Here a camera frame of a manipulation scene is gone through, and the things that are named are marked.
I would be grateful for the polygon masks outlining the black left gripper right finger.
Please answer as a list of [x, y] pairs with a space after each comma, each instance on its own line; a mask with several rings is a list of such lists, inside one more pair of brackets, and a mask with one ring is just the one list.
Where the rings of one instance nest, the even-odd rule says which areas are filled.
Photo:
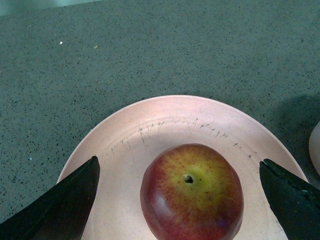
[[320, 238], [320, 190], [270, 159], [259, 163], [270, 209], [289, 240]]

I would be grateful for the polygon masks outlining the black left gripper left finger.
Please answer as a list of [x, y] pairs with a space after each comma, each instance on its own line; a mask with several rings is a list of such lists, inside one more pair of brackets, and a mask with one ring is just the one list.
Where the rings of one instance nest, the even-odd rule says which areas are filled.
[[80, 240], [93, 207], [100, 164], [91, 157], [0, 225], [2, 240]]

